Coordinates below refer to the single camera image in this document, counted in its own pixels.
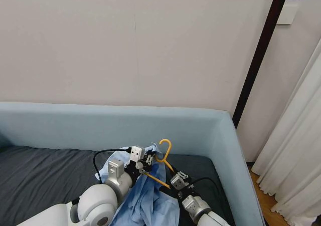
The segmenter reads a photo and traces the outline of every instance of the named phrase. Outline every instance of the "wooden floor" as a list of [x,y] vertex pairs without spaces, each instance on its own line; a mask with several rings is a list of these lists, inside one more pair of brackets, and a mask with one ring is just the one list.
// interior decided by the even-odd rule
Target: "wooden floor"
[[256,183],[256,180],[259,178],[258,175],[256,175],[255,173],[253,173],[250,168],[250,175],[254,184],[254,188],[255,188],[255,192],[257,195],[257,198],[259,199],[260,205],[261,205],[261,209],[264,215],[264,218],[266,219],[267,223],[270,226],[288,226],[288,224],[286,223],[286,221],[284,220],[284,218],[279,215],[276,212],[271,212],[271,208],[276,204],[276,201],[274,199],[274,197],[269,196],[268,194],[264,194],[258,184]]

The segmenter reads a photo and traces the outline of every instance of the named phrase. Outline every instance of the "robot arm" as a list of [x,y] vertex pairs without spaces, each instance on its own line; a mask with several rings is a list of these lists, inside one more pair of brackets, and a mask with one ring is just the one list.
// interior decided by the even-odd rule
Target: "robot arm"
[[108,162],[109,177],[103,184],[88,188],[78,199],[54,205],[18,226],[107,226],[129,189],[146,170],[151,170],[154,152],[133,146],[130,162],[113,159]]
[[181,171],[177,172],[171,178],[171,185],[183,208],[197,226],[229,226],[224,219],[211,210],[210,206],[194,190],[188,175]]

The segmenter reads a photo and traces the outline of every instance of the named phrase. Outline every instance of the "white wall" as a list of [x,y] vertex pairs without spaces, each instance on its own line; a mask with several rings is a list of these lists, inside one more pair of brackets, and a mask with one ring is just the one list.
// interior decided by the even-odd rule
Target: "white wall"
[[[310,1],[272,39],[238,130],[247,160],[321,35]],[[0,100],[233,113],[271,2],[0,0]]]
[[293,24],[277,26],[237,132],[246,160],[254,161],[282,114],[321,37],[321,0],[299,4]]

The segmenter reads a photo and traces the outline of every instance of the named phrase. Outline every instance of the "dark gray bed sheet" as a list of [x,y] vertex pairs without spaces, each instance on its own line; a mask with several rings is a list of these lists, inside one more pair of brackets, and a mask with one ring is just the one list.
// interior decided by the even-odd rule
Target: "dark gray bed sheet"
[[[58,203],[79,197],[97,184],[92,164],[94,151],[38,149],[24,146],[0,148],[0,225],[17,225]],[[111,153],[96,157],[101,168]],[[219,177],[210,159],[200,156],[169,155],[178,170],[196,179],[210,177],[195,185],[212,210],[235,225]],[[188,213],[180,210],[180,225],[194,225]]]

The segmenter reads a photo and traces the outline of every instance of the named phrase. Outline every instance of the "light switch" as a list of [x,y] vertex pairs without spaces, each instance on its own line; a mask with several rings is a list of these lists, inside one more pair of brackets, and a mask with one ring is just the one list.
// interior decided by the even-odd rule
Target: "light switch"
[[284,4],[279,20],[277,21],[277,25],[291,25],[294,20],[297,8],[298,4]]

